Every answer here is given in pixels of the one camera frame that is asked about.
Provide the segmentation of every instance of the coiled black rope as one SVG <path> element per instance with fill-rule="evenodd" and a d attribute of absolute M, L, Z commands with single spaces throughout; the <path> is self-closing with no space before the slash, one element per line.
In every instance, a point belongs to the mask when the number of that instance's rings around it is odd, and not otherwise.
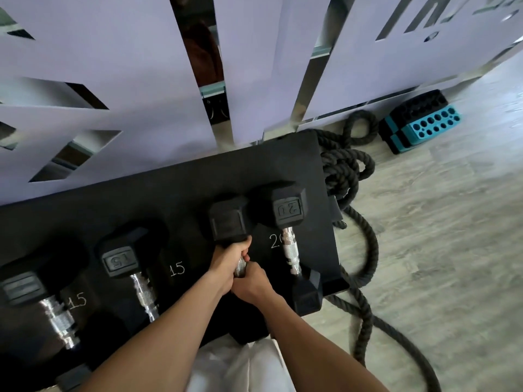
<path fill-rule="evenodd" d="M 354 123 L 360 119 L 368 122 L 369 132 L 365 137 L 351 137 Z M 378 120 L 371 112 L 358 110 L 349 116 L 341 135 L 322 130 L 315 130 L 315 132 L 318 143 L 325 149 L 321 153 L 321 157 L 327 193 L 328 195 L 336 196 L 340 210 L 345 212 L 361 228 L 367 241 L 367 258 L 363 267 L 355 275 L 349 275 L 343 267 L 341 269 L 343 279 L 349 285 L 347 290 L 354 296 L 358 306 L 347 303 L 336 295 L 327 296 L 325 299 L 341 310 L 361 318 L 361 327 L 354 348 L 354 358 L 358 362 L 365 366 L 367 344 L 372 333 L 372 326 L 376 326 L 398 342 L 414 359 L 427 383 L 427 390 L 429 392 L 441 392 L 439 380 L 427 358 L 406 336 L 387 322 L 373 315 L 367 299 L 360 290 L 374 276 L 378 266 L 379 246 L 376 234 L 370 224 L 350 206 L 350 203 L 358 193 L 359 181 L 368 178 L 374 173 L 375 163 L 367 153 L 351 147 L 372 142 L 378 134 Z M 358 161 L 364 164 L 364 170 L 360 171 Z M 335 222 L 333 225 L 341 229 L 347 228 L 343 221 Z"/>

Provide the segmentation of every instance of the dumbbell rack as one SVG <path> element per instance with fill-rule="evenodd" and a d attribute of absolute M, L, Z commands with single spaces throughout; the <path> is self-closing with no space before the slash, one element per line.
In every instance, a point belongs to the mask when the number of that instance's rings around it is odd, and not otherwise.
<path fill-rule="evenodd" d="M 63 233 L 78 237 L 90 251 L 89 265 L 62 290 L 63 301 L 80 330 L 103 309 L 123 321 L 125 333 L 133 334 L 148 320 L 136 300 L 132 281 L 108 278 L 94 257 L 95 243 L 128 221 L 163 220 L 171 240 L 149 275 L 157 288 L 160 310 L 164 310 L 209 267 L 214 243 L 202 235 L 200 226 L 206 215 L 201 205 L 223 192 L 245 194 L 278 180 L 295 181 L 307 192 L 309 213 L 294 229 L 302 264 L 321 273 L 325 295 L 343 290 L 322 163 L 312 132 L 0 207 L 4 225 L 0 265 L 26 255 L 50 237 Z M 249 254 L 266 270 L 275 290 L 290 300 L 291 275 L 280 234 L 257 225 Z M 56 337 L 33 307 L 0 307 L 0 329 L 4 331 L 0 347 L 7 347 L 7 352 L 1 353 L 23 357 L 26 364 L 34 362 L 37 354 L 42 356 L 44 344 L 43 356 L 48 358 L 61 349 L 58 342 L 50 343 Z M 227 332 L 245 342 L 267 335 L 261 314 L 232 295 L 220 301 L 202 343 Z"/>

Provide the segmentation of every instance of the dumbbell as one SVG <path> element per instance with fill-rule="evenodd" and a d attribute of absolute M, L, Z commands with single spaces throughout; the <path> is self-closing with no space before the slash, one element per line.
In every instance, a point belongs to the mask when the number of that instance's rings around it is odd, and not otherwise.
<path fill-rule="evenodd" d="M 243 195 L 228 195 L 227 197 L 230 198 L 214 202 L 209 208 L 212 237 L 216 243 L 224 247 L 245 241 L 254 228 L 247 213 L 249 200 Z M 234 276 L 244 277 L 246 265 L 243 257 L 240 257 L 234 270 Z"/>
<path fill-rule="evenodd" d="M 251 192 L 250 213 L 254 221 L 281 230 L 284 255 L 296 277 L 292 287 L 294 310 L 300 316 L 319 311 L 323 292 L 320 273 L 310 270 L 303 275 L 294 227 L 307 215 L 305 189 L 295 182 L 280 181 L 267 184 Z"/>
<path fill-rule="evenodd" d="M 87 263 L 81 243 L 69 239 L 48 243 L 0 268 L 4 300 L 12 306 L 39 303 L 65 347 L 77 348 L 76 323 L 59 294 Z"/>
<path fill-rule="evenodd" d="M 161 222 L 128 223 L 102 238 L 95 247 L 109 277 L 132 279 L 149 322 L 158 319 L 160 313 L 146 269 L 157 260 L 168 239 L 167 227 Z"/>

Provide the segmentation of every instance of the human hand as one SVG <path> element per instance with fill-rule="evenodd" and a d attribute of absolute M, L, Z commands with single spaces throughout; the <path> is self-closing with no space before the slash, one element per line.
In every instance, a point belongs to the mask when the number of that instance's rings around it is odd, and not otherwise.
<path fill-rule="evenodd" d="M 276 295 L 264 269 L 254 261 L 247 263 L 245 277 L 234 279 L 231 291 L 238 298 L 258 308 L 269 296 Z"/>
<path fill-rule="evenodd" d="M 209 271 L 218 276 L 222 288 L 222 295 L 231 290 L 234 270 L 238 265 L 240 257 L 243 257 L 245 261 L 250 260 L 247 252 L 252 240 L 252 236 L 249 235 L 244 242 L 232 243 L 226 249 L 219 245 L 216 245 L 214 248 Z"/>

